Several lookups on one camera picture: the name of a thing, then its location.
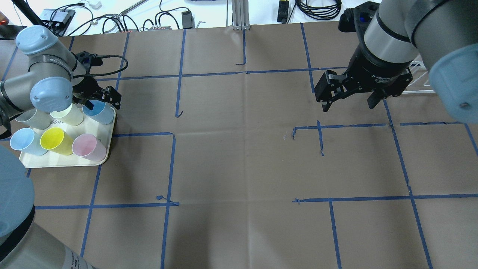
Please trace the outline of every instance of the plastic cup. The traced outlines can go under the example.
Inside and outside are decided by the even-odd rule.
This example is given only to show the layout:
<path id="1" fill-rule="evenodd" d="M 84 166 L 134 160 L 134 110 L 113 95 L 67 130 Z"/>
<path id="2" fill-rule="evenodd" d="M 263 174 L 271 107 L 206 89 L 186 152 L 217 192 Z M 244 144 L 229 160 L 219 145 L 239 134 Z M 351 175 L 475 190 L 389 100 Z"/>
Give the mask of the plastic cup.
<path id="1" fill-rule="evenodd" d="M 93 103 L 93 110 L 83 106 L 83 114 L 103 125 L 110 124 L 113 121 L 115 117 L 113 108 L 102 101 L 91 100 L 90 102 Z"/>
<path id="2" fill-rule="evenodd" d="M 99 162 L 106 157 L 105 146 L 92 134 L 82 134 L 75 139 L 72 145 L 76 156 Z"/>
<path id="3" fill-rule="evenodd" d="M 30 128 L 23 128 L 15 132 L 10 139 L 10 147 L 25 153 L 41 156 L 47 152 L 40 145 L 41 136 Z"/>
<path id="4" fill-rule="evenodd" d="M 50 115 L 53 118 L 55 118 L 59 121 L 62 121 L 66 124 L 69 124 L 71 126 L 79 125 L 84 119 L 83 114 L 81 113 L 81 111 L 76 106 L 74 106 L 73 104 L 71 104 L 67 109 L 65 109 L 63 111 L 50 112 Z"/>
<path id="5" fill-rule="evenodd" d="M 48 113 L 40 111 L 36 108 L 24 112 L 15 120 L 24 125 L 31 126 L 40 130 L 48 128 L 48 126 L 50 126 L 50 124 L 52 123 L 52 120 L 50 119 Z"/>
<path id="6" fill-rule="evenodd" d="M 46 130 L 40 139 L 40 145 L 42 148 L 51 150 L 61 155 L 71 155 L 71 145 L 73 144 L 73 138 L 65 133 L 61 128 L 53 127 Z"/>

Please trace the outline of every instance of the tray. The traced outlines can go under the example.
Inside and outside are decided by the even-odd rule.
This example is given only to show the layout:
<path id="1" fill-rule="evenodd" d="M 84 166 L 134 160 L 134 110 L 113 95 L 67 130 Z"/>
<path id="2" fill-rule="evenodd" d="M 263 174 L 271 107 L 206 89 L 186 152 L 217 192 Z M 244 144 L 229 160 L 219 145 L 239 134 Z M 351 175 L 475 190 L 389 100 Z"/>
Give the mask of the tray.
<path id="1" fill-rule="evenodd" d="M 116 111 L 110 107 L 115 113 L 113 121 L 110 124 L 102 125 L 101 123 L 91 119 L 84 115 L 84 120 L 77 126 L 71 126 L 59 120 L 52 120 L 52 123 L 48 128 L 44 130 L 38 130 L 30 127 L 38 134 L 42 135 L 46 130 L 52 127 L 62 128 L 69 136 L 76 139 L 82 134 L 92 134 L 96 136 L 101 143 L 106 147 L 106 157 L 99 161 L 90 161 L 82 157 L 78 157 L 75 154 L 64 156 L 53 151 L 48 151 L 42 156 L 35 156 L 32 154 L 20 153 L 19 160 L 23 163 L 25 168 L 46 168 L 46 167 L 71 167 L 71 166 L 97 166 L 103 164 L 109 155 L 109 146 L 111 144 L 111 137 L 113 136 L 113 128 L 116 120 Z"/>

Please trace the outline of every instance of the blue cup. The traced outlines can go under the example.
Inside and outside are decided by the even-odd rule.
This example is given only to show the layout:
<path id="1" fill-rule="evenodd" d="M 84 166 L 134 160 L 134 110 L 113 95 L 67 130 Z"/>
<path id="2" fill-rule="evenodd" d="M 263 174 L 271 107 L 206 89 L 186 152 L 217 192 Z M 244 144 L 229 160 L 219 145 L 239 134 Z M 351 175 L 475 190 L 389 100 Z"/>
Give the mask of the blue cup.
<path id="1" fill-rule="evenodd" d="M 83 114 L 103 125 L 110 124 L 113 121 L 115 112 L 112 107 L 102 101 L 90 100 L 90 102 L 93 103 L 93 109 L 90 110 L 83 106 Z"/>
<path id="2" fill-rule="evenodd" d="M 30 128 L 18 130 L 11 136 L 10 147 L 25 153 L 41 156 L 48 150 L 40 145 L 41 136 Z"/>

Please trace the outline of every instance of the table surface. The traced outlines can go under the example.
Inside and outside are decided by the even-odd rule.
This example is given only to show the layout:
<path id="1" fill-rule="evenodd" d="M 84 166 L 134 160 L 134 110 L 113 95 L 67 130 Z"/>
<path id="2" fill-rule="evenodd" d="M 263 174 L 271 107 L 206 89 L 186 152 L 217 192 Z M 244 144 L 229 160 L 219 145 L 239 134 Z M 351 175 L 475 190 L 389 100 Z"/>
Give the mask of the table surface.
<path id="1" fill-rule="evenodd" d="M 433 94 L 322 112 L 313 86 L 357 45 L 337 22 L 61 42 L 130 63 L 98 79 L 122 94 L 106 163 L 28 174 L 35 221 L 98 268 L 478 267 L 478 126 Z"/>
<path id="2" fill-rule="evenodd" d="M 99 10 L 93 10 L 94 17 L 102 16 L 109 13 L 120 13 L 121 11 L 127 9 L 133 3 L 137 1 L 120 1 L 120 0 L 104 0 L 101 3 L 103 4 Z M 249 1 L 249 17 L 250 24 L 278 24 L 277 22 L 277 10 L 278 10 L 279 0 L 250 0 Z M 344 12 L 346 8 L 356 7 L 362 3 L 366 2 L 365 0 L 342 0 L 342 9 L 340 14 Z M 381 0 L 373 0 L 373 2 L 380 3 Z M 29 4 L 32 10 L 40 15 L 43 9 L 56 9 L 63 5 L 78 3 L 74 0 L 46 0 L 46 1 L 35 1 L 30 0 Z M 325 6 L 334 3 L 332 0 L 310 0 L 309 4 L 314 6 Z M 290 1 L 289 12 L 293 8 L 294 1 Z M 212 27 L 225 27 L 232 25 L 232 6 L 231 0 L 216 0 L 216 1 L 192 1 L 192 0 L 163 0 L 161 8 L 163 10 L 169 10 L 177 7 L 188 7 L 191 9 L 191 12 L 194 16 L 195 24 L 199 21 L 205 22 L 201 23 L 199 28 L 212 28 Z M 90 13 L 80 7 L 74 8 L 76 15 L 73 18 L 68 30 L 65 35 L 68 35 L 79 27 L 84 22 L 91 19 Z M 18 15 L 13 8 L 13 4 L 9 3 L 2 6 L 1 10 L 12 23 L 15 25 L 25 25 L 30 26 L 31 22 L 20 12 Z M 152 19 L 154 21 L 154 16 L 158 13 L 159 10 L 159 0 L 149 0 L 139 6 L 137 9 L 133 10 L 131 13 L 128 13 L 129 16 L 137 23 L 139 27 L 142 27 L 143 22 L 146 19 Z M 181 12 L 185 11 L 176 10 L 172 11 L 172 15 L 178 20 L 179 26 L 181 26 Z M 338 15 L 333 21 L 338 21 L 340 15 Z M 163 26 L 171 26 L 173 29 L 176 29 L 174 21 L 167 17 L 163 16 L 162 18 Z M 298 8 L 295 8 L 295 11 L 292 15 L 290 23 L 297 22 L 315 22 L 314 19 L 307 17 L 304 13 L 300 12 Z M 134 27 L 128 19 L 126 19 L 126 24 L 130 29 Z M 94 25 L 86 34 L 100 34 L 102 33 L 103 22 Z M 107 22 L 107 29 L 110 29 L 113 26 L 112 21 Z M 78 30 L 73 35 L 81 34 L 88 26 Z"/>

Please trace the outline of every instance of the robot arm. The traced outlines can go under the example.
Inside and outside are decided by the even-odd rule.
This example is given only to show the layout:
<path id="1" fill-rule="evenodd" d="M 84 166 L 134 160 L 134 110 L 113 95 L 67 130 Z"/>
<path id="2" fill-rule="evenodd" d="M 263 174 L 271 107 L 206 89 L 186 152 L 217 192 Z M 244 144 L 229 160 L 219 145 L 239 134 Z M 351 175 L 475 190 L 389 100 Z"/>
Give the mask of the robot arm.
<path id="1" fill-rule="evenodd" d="M 412 81 L 410 62 L 420 53 L 430 83 L 448 113 L 478 123 L 478 2 L 384 0 L 347 9 L 339 30 L 357 32 L 359 45 L 342 75 L 326 71 L 315 87 L 326 112 L 333 102 L 372 92 L 369 107 L 399 96 Z"/>
<path id="2" fill-rule="evenodd" d="M 0 82 L 0 124 L 7 129 L 0 139 L 11 135 L 12 117 L 34 107 L 45 112 L 62 111 L 74 102 L 92 108 L 89 100 L 100 100 L 120 108 L 121 95 L 111 86 L 101 88 L 89 75 L 91 66 L 102 64 L 101 57 L 87 52 L 75 56 L 40 25 L 22 30 L 16 45 L 28 56 L 29 70 Z"/>

